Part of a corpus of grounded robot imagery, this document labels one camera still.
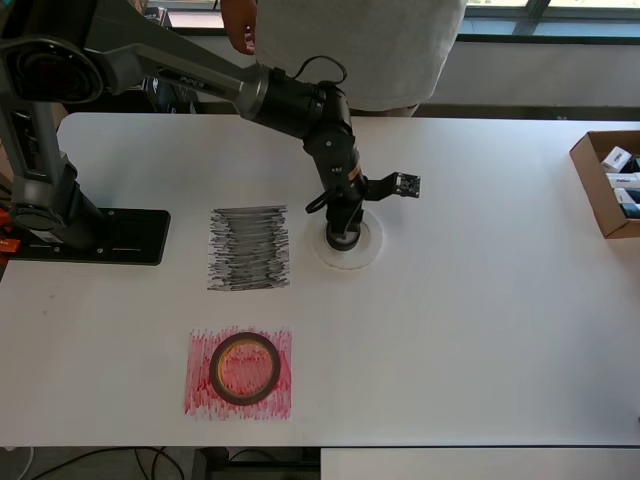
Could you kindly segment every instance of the white table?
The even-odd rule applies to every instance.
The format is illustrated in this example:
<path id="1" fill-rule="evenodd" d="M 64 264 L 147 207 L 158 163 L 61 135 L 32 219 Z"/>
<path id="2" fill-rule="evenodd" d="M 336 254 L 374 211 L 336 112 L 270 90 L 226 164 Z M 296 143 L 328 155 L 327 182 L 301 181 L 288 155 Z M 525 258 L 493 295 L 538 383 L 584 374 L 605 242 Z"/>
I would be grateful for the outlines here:
<path id="1" fill-rule="evenodd" d="M 83 114 L 60 130 L 101 207 L 167 209 L 159 267 L 11 262 L 0 445 L 638 444 L 640 239 L 606 241 L 569 159 L 638 124 L 356 119 L 363 167 L 422 175 L 369 205 L 382 256 L 309 253 L 300 143 L 235 117 Z M 289 206 L 291 286 L 206 289 L 209 211 Z M 181 412 L 189 332 L 291 327 L 293 415 Z"/>

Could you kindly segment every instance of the red scribbles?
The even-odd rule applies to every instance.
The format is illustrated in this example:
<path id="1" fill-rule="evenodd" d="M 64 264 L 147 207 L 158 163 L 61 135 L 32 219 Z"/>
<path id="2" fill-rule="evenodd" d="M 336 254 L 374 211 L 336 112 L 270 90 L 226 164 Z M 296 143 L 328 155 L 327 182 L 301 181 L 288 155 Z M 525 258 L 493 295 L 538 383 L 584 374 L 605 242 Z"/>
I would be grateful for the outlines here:
<path id="1" fill-rule="evenodd" d="M 213 390 L 209 378 L 211 356 L 226 338 L 240 332 L 255 332 L 268 338 L 280 355 L 280 378 L 267 398 L 254 405 L 240 407 L 222 400 Z M 186 415 L 208 420 L 252 419 L 286 420 L 291 417 L 291 331 L 282 329 L 266 332 L 256 328 L 226 328 L 219 333 L 191 332 L 191 345 L 187 360 L 187 379 L 183 409 Z M 271 361 L 265 352 L 252 347 L 236 347 L 230 351 L 223 365 L 225 386 L 237 393 L 250 393 L 259 389 L 268 376 Z"/>

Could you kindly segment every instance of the gray robot arm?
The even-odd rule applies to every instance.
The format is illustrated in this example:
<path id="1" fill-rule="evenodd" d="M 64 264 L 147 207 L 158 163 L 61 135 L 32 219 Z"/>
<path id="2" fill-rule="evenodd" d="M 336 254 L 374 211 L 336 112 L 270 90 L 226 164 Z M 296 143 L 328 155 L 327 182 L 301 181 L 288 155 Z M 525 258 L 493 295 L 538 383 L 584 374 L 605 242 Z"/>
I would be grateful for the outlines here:
<path id="1" fill-rule="evenodd" d="M 351 117 L 335 83 L 308 84 L 261 65 L 241 68 L 153 22 L 126 0 L 14 0 L 0 13 L 0 138 L 15 175 L 12 216 L 44 241 L 91 249 L 109 235 L 59 152 L 49 105 L 114 95 L 146 76 L 232 102 L 243 118 L 303 140 L 324 193 L 327 240 L 353 248 L 362 203 L 417 197 L 419 178 L 362 173 Z"/>

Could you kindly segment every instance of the brown tape roll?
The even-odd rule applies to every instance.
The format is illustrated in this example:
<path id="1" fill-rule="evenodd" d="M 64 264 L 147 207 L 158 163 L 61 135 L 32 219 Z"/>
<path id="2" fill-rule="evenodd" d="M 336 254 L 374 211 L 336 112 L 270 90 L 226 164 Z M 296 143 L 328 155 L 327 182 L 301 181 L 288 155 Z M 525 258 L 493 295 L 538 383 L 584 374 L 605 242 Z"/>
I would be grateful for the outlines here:
<path id="1" fill-rule="evenodd" d="M 222 378 L 223 361 L 233 348 L 247 343 L 258 345 L 267 352 L 271 359 L 271 376 L 265 385 L 256 393 L 252 395 L 238 395 L 229 390 L 224 384 Z M 224 340 L 213 352 L 211 365 L 209 367 L 209 376 L 213 389 L 225 402 L 241 407 L 253 405 L 265 399 L 278 383 L 278 379 L 280 378 L 280 355 L 268 338 L 253 332 L 237 333 Z"/>

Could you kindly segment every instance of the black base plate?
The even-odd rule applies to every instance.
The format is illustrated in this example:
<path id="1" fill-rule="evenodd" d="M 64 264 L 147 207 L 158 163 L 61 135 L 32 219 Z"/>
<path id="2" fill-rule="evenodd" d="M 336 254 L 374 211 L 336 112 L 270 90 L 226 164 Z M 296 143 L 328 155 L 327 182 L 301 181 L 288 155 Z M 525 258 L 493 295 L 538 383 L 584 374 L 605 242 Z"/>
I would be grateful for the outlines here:
<path id="1" fill-rule="evenodd" d="M 159 265 L 169 231 L 171 215 L 164 210 L 101 208 L 108 223 L 108 236 L 92 250 L 75 250 L 47 243 L 26 230 L 15 229 L 12 237 L 22 245 L 11 260 L 39 262 L 114 263 Z"/>

